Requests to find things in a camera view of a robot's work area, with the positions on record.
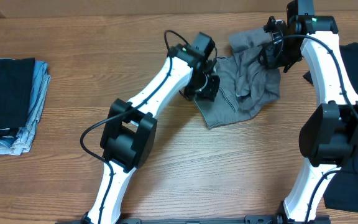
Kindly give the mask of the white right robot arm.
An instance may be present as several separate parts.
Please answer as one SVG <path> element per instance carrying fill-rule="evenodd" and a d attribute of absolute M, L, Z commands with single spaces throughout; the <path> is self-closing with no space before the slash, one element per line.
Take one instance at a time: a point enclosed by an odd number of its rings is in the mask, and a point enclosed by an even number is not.
<path fill-rule="evenodd" d="M 312 1 L 287 5 L 287 19 L 268 19 L 272 39 L 257 59 L 267 68 L 289 70 L 306 60 L 316 93 L 316 110 L 302 127 L 303 165 L 290 194 L 274 215 L 247 216 L 247 223 L 329 223 L 316 213 L 330 181 L 358 153 L 358 94 L 342 61 L 339 30 L 332 16 L 317 16 Z"/>

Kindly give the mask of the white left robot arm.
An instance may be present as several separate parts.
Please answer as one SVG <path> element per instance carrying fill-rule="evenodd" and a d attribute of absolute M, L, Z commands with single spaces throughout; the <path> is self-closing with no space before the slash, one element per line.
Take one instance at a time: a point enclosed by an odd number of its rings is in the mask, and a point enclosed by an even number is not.
<path fill-rule="evenodd" d="M 193 43 L 185 41 L 167 47 L 164 65 L 150 83 L 128 101 L 117 99 L 108 117 L 88 129 L 103 126 L 100 146 L 104 171 L 96 200 L 81 223 L 117 223 L 130 179 L 147 160 L 155 141 L 158 116 L 172 98 L 180 93 L 185 99 L 214 101 L 220 79 L 213 75 L 216 52 L 213 39 L 200 32 Z"/>

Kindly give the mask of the grey shorts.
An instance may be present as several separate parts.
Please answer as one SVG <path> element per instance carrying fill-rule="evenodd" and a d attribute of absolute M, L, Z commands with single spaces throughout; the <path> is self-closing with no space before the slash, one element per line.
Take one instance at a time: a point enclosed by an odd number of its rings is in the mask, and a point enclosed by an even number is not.
<path fill-rule="evenodd" d="M 232 55 L 218 58 L 215 74 L 220 84 L 214 101 L 195 100 L 209 129 L 252 119 L 280 98 L 280 71 L 257 60 L 262 45 L 271 40 L 262 28 L 229 36 Z"/>

